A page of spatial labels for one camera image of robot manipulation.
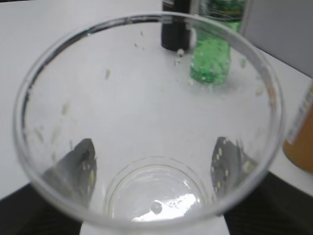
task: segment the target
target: bubble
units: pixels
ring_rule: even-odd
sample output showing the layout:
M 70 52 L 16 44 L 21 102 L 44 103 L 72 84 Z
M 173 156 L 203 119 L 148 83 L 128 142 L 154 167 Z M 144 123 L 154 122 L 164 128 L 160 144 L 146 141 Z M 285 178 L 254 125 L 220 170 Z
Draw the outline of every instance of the bubble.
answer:
M 162 212 L 162 204 L 160 202 L 153 202 L 150 206 L 150 210 L 154 214 L 160 214 Z

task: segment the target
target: black bottle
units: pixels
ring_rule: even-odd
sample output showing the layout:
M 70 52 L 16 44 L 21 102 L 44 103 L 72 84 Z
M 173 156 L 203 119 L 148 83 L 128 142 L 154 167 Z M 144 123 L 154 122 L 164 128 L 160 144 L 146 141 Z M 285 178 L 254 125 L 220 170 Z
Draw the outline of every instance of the black bottle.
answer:
M 163 0 L 162 10 L 189 13 L 190 2 L 191 0 Z M 190 30 L 186 28 L 186 23 L 173 22 L 171 24 L 162 25 L 162 47 L 171 51 L 177 51 L 179 49 L 188 50 L 189 44 Z

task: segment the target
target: gray wall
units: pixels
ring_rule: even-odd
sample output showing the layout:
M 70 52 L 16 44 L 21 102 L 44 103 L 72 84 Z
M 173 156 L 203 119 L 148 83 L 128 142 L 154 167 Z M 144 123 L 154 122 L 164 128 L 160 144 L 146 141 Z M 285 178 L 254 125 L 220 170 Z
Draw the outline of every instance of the gray wall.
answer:
M 242 33 L 258 48 L 313 77 L 313 0 L 251 0 Z

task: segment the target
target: bottle label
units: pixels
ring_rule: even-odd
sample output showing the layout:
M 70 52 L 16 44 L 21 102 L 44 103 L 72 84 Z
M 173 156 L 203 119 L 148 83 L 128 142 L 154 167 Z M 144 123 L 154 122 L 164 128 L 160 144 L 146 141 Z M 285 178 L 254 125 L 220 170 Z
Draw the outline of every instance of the bottle label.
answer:
M 310 86 L 309 91 L 299 108 L 299 113 L 295 117 L 295 120 L 293 121 L 293 125 L 287 135 L 286 140 L 291 145 L 294 144 L 294 142 L 296 141 L 297 136 L 311 110 L 312 104 L 313 104 L 313 84 Z
M 246 0 L 205 0 L 201 4 L 202 14 L 224 22 L 237 22 L 242 19 Z

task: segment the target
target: orange bottle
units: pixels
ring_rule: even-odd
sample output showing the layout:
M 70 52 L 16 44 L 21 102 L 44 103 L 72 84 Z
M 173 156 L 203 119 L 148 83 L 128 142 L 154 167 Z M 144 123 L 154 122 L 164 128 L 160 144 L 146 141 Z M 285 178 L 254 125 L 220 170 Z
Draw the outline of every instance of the orange bottle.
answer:
M 296 166 L 313 172 L 313 83 L 300 106 L 283 150 Z

